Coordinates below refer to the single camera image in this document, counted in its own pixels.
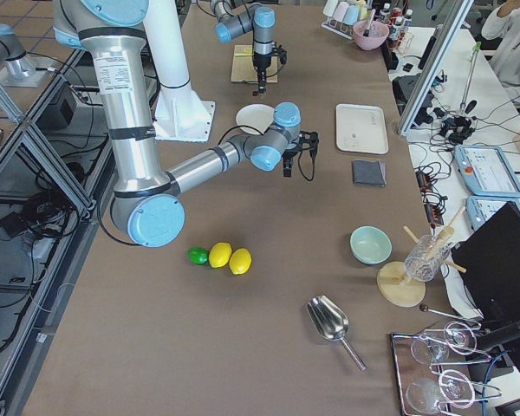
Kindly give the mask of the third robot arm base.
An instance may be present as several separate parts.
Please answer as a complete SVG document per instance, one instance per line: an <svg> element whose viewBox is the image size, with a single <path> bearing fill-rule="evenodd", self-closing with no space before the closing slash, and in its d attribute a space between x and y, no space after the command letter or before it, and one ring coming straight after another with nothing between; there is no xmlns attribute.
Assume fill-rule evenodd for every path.
<svg viewBox="0 0 520 416"><path fill-rule="evenodd" d="M36 70L25 47L21 44L14 30L7 24L0 23L0 83L5 87L36 88L44 73Z"/></svg>

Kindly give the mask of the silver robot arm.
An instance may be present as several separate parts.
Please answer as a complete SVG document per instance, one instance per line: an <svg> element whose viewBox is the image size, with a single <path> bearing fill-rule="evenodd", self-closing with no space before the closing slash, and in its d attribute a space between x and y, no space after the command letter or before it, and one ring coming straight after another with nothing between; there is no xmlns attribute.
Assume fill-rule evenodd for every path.
<svg viewBox="0 0 520 416"><path fill-rule="evenodd" d="M282 66L287 63L287 51L274 40L275 11L252 1L213 0L210 7L218 20L215 31L220 42L252 33L252 66L257 74L257 90L253 94L264 94L272 58L277 57Z"/></svg>
<svg viewBox="0 0 520 416"><path fill-rule="evenodd" d="M317 135L300 128L297 105L284 102L262 132L232 136L162 169L158 141L207 141L215 109L192 89L175 3L56 1L53 7L56 40L93 58L118 172L111 216L132 244L169 244L185 222L179 194L241 160L269 172L304 148L316 149Z"/></svg>

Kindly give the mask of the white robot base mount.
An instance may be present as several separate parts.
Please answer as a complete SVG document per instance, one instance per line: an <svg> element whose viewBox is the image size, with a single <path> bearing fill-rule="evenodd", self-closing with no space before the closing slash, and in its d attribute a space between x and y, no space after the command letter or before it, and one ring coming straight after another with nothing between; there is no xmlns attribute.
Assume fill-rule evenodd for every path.
<svg viewBox="0 0 520 416"><path fill-rule="evenodd" d="M156 137L205 143L215 103L202 101L192 88L175 2L150 1L144 26L160 85L153 123Z"/></svg>

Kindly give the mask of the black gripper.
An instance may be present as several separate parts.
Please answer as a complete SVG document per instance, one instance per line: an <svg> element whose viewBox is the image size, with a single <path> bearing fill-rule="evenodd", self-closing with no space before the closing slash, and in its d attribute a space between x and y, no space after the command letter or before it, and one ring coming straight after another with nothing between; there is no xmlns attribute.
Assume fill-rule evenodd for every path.
<svg viewBox="0 0 520 416"><path fill-rule="evenodd" d="M315 160L317 156L318 145L318 132L308 132L301 130L297 140L292 142L283 153L283 176L285 178L290 178L292 176L293 158L296 154L308 151L310 158Z"/></svg>
<svg viewBox="0 0 520 416"><path fill-rule="evenodd" d="M253 67L257 71L257 92L264 94L266 92L267 69L271 65L273 57L277 57L282 65L287 62L287 50L275 41L258 42L253 44Z"/></svg>

